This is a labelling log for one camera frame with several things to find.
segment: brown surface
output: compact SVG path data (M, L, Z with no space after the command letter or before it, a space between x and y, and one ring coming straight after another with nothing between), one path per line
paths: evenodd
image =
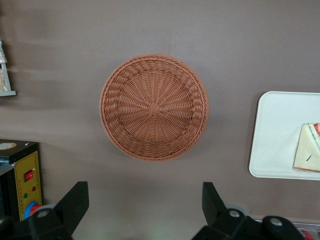
M76 181L89 182L76 240L190 239L205 224L203 181L253 217L319 223L319 181L248 170L259 97L320 92L319 1L1 0L0 7L17 92L0 97L0 139L40 142L50 203ZM127 156L100 120L108 76L147 53L186 63L208 94L202 137L167 162Z

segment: wicker basket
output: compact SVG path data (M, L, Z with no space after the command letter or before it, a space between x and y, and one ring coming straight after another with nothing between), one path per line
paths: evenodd
M172 160L199 140L208 120L208 97L197 74L164 54L135 56L105 83L100 117L111 141L148 162Z

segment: yellow machine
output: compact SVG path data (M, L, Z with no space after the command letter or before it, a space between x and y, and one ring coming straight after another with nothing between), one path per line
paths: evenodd
M42 205L37 142L0 139L0 216L28 218Z

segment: metal screw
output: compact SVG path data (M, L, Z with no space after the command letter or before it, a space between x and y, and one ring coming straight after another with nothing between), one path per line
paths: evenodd
M47 216L47 215L48 215L48 213L49 213L49 211L48 211L48 210L42 210L42 211L39 211L39 213L38 213L37 217L38 217L38 218L43 218L43 217Z
M270 218L270 222L275 226L278 226L278 227L282 226L282 222L278 218L274 218L274 217Z
M239 212L237 212L236 210L231 210L231 211L229 212L229 214L230 214L231 217L234 217L234 218L240 217Z

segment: red button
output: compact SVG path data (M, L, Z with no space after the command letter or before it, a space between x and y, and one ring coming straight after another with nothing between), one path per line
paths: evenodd
M30 171L28 171L28 172L26 172L26 173L24 174L24 181L26 182L26 181L32 179L33 177L34 177L34 176L33 176L32 170L30 170Z

